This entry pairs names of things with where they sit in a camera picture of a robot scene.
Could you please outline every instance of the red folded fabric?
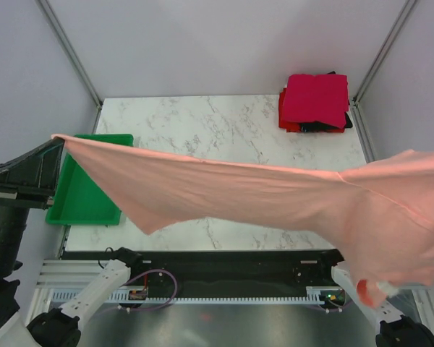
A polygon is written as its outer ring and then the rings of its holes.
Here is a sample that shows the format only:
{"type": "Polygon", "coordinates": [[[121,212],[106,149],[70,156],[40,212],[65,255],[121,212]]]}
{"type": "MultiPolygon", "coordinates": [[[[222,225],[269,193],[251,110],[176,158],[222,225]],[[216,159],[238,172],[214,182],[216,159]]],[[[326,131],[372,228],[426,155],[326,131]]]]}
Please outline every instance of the red folded fabric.
{"type": "MultiPolygon", "coordinates": [[[[302,132],[300,124],[283,120],[283,101],[285,95],[286,88],[284,88],[283,91],[280,93],[280,98],[278,99],[278,127],[280,129],[285,129],[286,132],[302,132]]],[[[343,133],[344,129],[329,129],[325,132],[343,133]]]]}
{"type": "Polygon", "coordinates": [[[349,110],[347,76],[342,74],[293,74],[283,101],[282,120],[294,123],[320,121],[344,128],[349,110]]]}

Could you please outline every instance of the white wall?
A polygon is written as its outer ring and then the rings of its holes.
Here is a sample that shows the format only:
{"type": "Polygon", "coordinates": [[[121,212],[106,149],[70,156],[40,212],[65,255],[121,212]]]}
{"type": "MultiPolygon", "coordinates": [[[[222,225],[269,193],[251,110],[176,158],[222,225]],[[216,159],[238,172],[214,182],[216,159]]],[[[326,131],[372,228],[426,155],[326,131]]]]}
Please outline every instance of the white wall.
{"type": "MultiPolygon", "coordinates": [[[[33,0],[0,0],[0,163],[54,132],[90,132],[95,105],[33,0]]],[[[58,229],[31,211],[18,259],[17,300],[27,311],[42,260],[54,257],[58,229]]]]}
{"type": "Polygon", "coordinates": [[[417,5],[361,105],[379,158],[434,150],[434,0],[417,5]]]}
{"type": "Polygon", "coordinates": [[[50,0],[102,98],[276,94],[294,73],[354,95],[405,0],[50,0]]]}

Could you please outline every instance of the green tray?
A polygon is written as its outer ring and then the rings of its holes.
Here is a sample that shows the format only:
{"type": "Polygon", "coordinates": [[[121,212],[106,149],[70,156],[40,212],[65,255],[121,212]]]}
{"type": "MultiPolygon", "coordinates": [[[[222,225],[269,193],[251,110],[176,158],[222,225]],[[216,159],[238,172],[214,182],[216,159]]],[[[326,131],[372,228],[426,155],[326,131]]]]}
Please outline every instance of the green tray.
{"type": "MultiPolygon", "coordinates": [[[[83,139],[133,146],[130,134],[76,135],[83,139]]],[[[46,214],[46,222],[59,225],[116,226],[120,209],[96,185],[71,155],[66,155],[59,177],[54,205],[46,214]]]]}

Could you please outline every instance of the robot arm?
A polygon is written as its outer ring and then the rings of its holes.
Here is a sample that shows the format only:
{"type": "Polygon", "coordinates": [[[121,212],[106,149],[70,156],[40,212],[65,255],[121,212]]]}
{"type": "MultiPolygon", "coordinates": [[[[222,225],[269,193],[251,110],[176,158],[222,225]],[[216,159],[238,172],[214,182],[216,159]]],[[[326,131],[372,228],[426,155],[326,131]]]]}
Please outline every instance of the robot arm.
{"type": "Polygon", "coordinates": [[[27,327],[16,312],[0,329],[0,347],[77,346],[88,321],[107,298],[130,279],[141,258],[128,249],[115,253],[104,270],[79,295],[37,316],[27,327]]]}
{"type": "Polygon", "coordinates": [[[358,297],[345,262],[331,268],[331,277],[340,285],[374,327],[377,347],[434,347],[434,335],[385,301],[377,309],[365,306],[358,297]]]}

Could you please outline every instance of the pink cloth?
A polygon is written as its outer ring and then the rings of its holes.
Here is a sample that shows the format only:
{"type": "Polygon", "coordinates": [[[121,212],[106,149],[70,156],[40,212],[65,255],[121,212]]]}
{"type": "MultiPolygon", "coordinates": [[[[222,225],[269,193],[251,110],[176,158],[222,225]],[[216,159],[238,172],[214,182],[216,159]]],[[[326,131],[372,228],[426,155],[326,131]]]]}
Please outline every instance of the pink cloth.
{"type": "Polygon", "coordinates": [[[222,218],[311,230],[337,247],[363,302],[377,282],[434,281],[434,153],[406,151],[342,172],[224,163],[66,135],[65,148],[144,233],[222,218]]]}

